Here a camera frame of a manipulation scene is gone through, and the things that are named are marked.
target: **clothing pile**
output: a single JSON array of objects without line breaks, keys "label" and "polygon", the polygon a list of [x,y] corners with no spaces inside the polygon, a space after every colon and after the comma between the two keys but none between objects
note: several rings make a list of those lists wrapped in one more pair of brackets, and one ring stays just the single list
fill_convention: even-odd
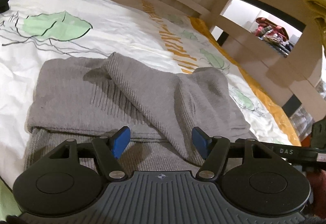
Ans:
[{"label": "clothing pile", "polygon": [[[196,173],[203,159],[191,140],[195,126],[232,142],[255,138],[220,70],[167,73],[118,53],[107,59],[46,61],[27,126],[32,137],[26,167],[66,139],[90,142],[128,126],[131,142],[119,159],[128,174],[134,170]],[[92,160],[83,162],[95,169]]]},{"label": "clothing pile", "polygon": [[289,36],[285,28],[262,17],[257,18],[256,23],[259,24],[258,28],[252,33],[267,42],[283,57],[287,57],[293,49],[293,44],[289,42]]}]

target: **bed sheet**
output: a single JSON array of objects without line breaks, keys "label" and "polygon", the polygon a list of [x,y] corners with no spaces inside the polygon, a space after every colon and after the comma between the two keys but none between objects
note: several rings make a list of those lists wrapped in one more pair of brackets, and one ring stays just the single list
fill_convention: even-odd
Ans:
[{"label": "bed sheet", "polygon": [[258,139],[291,144],[242,70],[207,32],[199,33],[207,30],[200,20],[163,13],[144,0],[135,4],[137,9],[111,0],[10,0],[11,9],[0,16],[0,175],[9,186],[23,171],[25,121],[40,68],[53,58],[119,52],[166,72],[219,68]]}]

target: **green cloth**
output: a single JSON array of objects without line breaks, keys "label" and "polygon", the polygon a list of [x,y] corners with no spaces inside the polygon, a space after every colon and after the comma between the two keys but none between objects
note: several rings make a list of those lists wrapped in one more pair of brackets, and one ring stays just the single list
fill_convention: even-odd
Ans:
[{"label": "green cloth", "polygon": [[5,220],[7,215],[18,216],[21,213],[12,192],[0,179],[0,220]]}]

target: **black circular disc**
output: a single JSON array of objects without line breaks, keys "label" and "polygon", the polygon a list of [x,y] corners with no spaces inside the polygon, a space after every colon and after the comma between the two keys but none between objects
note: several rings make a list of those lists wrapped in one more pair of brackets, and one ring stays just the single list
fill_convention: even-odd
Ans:
[{"label": "black circular disc", "polygon": [[289,164],[255,159],[228,171],[221,189],[239,209],[255,215],[287,215],[300,210],[310,195],[310,184]]},{"label": "black circular disc", "polygon": [[62,172],[49,172],[36,181],[36,187],[46,194],[60,194],[74,185],[74,178]]},{"label": "black circular disc", "polygon": [[249,183],[255,190],[265,194],[276,194],[286,188],[285,178],[274,172],[258,172],[249,178]]},{"label": "black circular disc", "polygon": [[30,167],[17,178],[13,187],[20,207],[41,216],[82,210],[101,190],[101,178],[95,171],[79,164],[66,165],[58,159]]}]

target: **gray ridged plate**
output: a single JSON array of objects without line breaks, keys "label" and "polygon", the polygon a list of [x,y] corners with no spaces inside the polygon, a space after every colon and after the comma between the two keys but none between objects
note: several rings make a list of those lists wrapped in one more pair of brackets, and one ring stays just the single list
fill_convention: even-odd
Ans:
[{"label": "gray ridged plate", "polygon": [[200,182],[190,172],[139,172],[111,183],[101,198],[80,213],[43,218],[28,213],[30,224],[294,224],[299,213],[265,218],[229,204],[213,183]]}]

